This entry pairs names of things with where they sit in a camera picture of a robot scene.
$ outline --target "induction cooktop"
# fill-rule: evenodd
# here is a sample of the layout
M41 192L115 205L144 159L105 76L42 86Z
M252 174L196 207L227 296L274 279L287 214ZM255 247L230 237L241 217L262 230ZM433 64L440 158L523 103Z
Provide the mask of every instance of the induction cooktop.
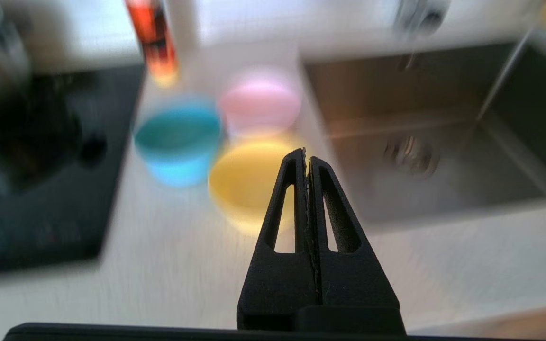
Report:
M40 76L0 108L0 270L99 254L143 69Z

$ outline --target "kitchen counter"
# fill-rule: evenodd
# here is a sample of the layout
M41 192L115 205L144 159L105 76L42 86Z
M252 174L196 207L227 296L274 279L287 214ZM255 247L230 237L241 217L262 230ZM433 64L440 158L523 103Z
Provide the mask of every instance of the kitchen counter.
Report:
M259 64L286 69L306 87L296 133L342 182L293 45L200 50L185 58L175 89L146 79L137 119L174 91L216 95L235 72ZM546 202L363 227L409 332L546 307ZM0 339L24 322L234 328L254 245L217 211L206 184L161 186L128 143L102 257L0 274Z

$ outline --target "white wall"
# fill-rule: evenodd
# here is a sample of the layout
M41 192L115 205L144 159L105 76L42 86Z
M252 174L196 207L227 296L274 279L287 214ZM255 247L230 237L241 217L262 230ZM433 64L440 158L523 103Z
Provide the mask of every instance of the white wall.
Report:
M37 69L139 61L123 0L3 0L32 18L27 45ZM452 0L436 37L423 46L493 39L521 32L537 0ZM295 40L312 54L393 49L399 0L167 0L180 50L255 40Z

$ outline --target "orange bottle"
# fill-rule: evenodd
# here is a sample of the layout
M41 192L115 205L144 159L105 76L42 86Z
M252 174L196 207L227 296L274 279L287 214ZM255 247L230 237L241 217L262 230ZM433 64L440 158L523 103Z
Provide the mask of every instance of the orange bottle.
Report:
M126 0L150 75L160 86L178 79L178 63L160 0Z

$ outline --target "kitchen sink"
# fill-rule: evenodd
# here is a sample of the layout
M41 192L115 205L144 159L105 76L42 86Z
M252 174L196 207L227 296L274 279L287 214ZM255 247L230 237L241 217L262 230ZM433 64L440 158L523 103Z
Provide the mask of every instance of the kitchen sink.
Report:
M546 166L479 120L512 44L306 64L343 186L367 223L546 198Z

